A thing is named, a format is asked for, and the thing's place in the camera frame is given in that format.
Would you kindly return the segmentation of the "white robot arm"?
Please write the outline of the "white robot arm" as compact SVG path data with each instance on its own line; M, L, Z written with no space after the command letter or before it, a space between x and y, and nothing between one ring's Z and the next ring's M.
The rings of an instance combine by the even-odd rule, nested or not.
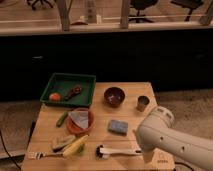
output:
M142 153L159 148L213 171L213 140L192 136L172 129L174 115L162 106L154 107L138 125L135 137Z

